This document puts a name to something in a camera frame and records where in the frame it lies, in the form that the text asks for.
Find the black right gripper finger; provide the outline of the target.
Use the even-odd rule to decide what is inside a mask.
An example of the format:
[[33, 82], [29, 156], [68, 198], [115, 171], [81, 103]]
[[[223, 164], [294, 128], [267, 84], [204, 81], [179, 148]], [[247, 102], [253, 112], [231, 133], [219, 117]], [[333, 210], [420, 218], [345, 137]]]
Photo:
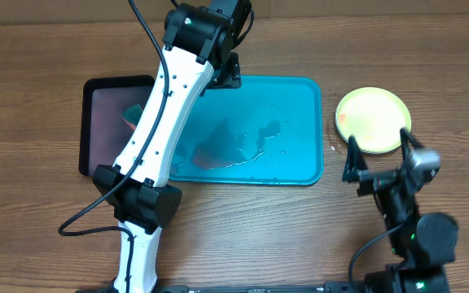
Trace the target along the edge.
[[354, 136], [348, 138], [347, 159], [344, 165], [342, 181], [360, 182], [361, 176], [368, 173], [368, 167], [362, 151]]
[[423, 145], [410, 133], [407, 128], [400, 129], [402, 156], [406, 157], [412, 150], [423, 148]]

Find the yellow-green plate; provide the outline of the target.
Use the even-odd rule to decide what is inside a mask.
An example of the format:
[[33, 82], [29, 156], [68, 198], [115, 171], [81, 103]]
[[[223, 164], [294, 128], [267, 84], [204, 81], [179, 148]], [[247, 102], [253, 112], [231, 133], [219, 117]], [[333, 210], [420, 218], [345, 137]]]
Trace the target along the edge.
[[411, 130], [412, 120], [408, 107], [392, 92], [362, 87], [340, 100], [335, 125], [344, 140], [354, 137], [362, 151], [383, 154], [401, 145], [400, 130]]

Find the pink green sponge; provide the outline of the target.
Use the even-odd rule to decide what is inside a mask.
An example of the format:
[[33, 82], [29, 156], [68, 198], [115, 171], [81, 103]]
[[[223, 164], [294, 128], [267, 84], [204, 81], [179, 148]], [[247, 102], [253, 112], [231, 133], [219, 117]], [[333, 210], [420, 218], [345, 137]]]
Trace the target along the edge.
[[135, 130], [142, 116], [142, 112], [142, 107], [139, 104], [134, 104], [122, 113], [122, 119], [132, 130]]

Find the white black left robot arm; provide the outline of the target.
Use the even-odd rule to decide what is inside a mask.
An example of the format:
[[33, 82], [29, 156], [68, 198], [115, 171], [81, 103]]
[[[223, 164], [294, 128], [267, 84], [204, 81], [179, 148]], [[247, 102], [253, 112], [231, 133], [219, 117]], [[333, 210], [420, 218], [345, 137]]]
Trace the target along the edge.
[[131, 138], [111, 165], [100, 164], [93, 183], [118, 220], [118, 274], [110, 292], [151, 292], [162, 229], [173, 219], [182, 192], [168, 184], [173, 153], [198, 97], [206, 90], [239, 88], [234, 49], [254, 21], [248, 0], [181, 3], [164, 21], [160, 67]]

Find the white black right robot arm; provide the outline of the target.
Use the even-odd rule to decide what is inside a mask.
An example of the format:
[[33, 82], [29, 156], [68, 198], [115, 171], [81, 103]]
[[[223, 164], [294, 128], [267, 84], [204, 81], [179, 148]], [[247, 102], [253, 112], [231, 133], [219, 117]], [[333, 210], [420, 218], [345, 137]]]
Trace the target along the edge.
[[[448, 292], [445, 265], [455, 261], [458, 223], [446, 213], [420, 213], [415, 198], [437, 175], [441, 157], [405, 128], [400, 130], [400, 140], [401, 166], [375, 173], [369, 170], [357, 139], [348, 138], [342, 179], [357, 183], [358, 195], [373, 196], [386, 227], [354, 253], [348, 265], [348, 284], [354, 292]], [[401, 262], [355, 281], [357, 259], [383, 238], [389, 240]]]

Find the teal plastic tray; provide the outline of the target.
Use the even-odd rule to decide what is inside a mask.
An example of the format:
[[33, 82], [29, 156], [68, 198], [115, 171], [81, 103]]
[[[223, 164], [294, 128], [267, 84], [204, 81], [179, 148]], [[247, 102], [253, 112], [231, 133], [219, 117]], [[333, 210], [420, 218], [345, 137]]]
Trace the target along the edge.
[[307, 77], [244, 76], [208, 90], [182, 131], [173, 181], [310, 186], [323, 173], [322, 93]]

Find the black tray with water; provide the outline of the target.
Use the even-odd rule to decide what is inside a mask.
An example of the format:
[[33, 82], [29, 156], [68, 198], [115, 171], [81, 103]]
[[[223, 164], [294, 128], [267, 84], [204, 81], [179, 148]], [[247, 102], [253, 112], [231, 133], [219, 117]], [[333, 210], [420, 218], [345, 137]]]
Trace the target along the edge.
[[114, 163], [134, 132], [122, 113], [134, 104], [144, 109], [154, 83], [149, 75], [94, 78], [85, 83], [79, 153], [82, 175], [91, 177], [98, 165]]

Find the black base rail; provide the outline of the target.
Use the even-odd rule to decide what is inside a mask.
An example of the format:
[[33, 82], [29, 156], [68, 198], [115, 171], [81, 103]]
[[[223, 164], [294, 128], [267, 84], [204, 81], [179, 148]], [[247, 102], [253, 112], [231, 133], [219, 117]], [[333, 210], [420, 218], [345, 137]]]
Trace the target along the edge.
[[158, 286], [151, 293], [355, 293], [348, 282], [325, 282], [311, 286]]

